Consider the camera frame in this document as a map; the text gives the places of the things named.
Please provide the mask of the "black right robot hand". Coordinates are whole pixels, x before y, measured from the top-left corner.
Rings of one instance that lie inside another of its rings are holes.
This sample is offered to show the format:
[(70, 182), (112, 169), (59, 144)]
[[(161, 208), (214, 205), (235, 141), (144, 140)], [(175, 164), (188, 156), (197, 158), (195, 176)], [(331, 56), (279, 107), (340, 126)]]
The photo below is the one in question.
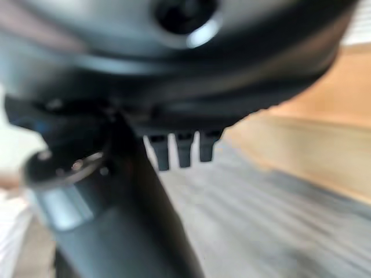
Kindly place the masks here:
[(357, 1), (2, 1), (11, 125), (46, 148), (22, 182), (57, 277), (202, 277), (157, 171), (333, 65)]

